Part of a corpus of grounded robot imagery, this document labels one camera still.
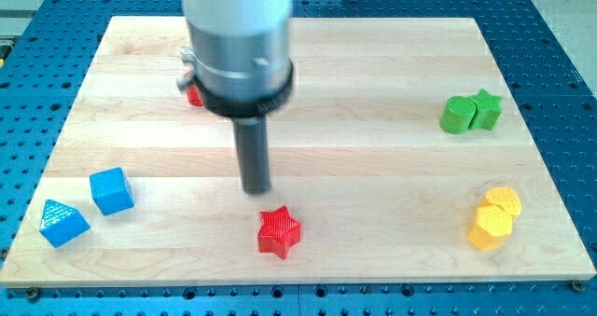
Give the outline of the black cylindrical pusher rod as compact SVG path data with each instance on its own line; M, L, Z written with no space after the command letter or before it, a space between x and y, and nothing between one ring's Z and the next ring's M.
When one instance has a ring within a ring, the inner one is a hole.
M263 194L271 189L266 119L234 118L232 123L243 191Z

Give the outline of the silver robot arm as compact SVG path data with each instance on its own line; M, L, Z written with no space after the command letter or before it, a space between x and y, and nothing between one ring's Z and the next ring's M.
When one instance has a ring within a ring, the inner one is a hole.
M196 85L211 112L233 123L243 191L271 187L266 115L288 99L292 0L181 0L192 67L181 87Z

